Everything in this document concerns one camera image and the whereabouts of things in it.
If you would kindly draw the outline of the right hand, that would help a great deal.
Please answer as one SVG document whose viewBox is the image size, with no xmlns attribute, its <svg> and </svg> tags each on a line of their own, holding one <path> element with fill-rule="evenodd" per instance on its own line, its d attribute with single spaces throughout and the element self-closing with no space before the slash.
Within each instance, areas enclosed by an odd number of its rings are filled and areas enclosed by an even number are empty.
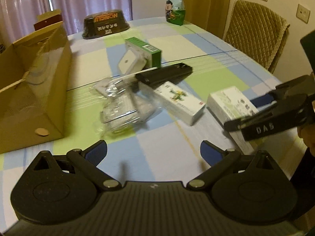
<svg viewBox="0 0 315 236">
<path fill-rule="evenodd" d="M 297 127 L 299 138 L 310 149 L 310 153 L 315 156 L 315 124 Z"/>
</svg>

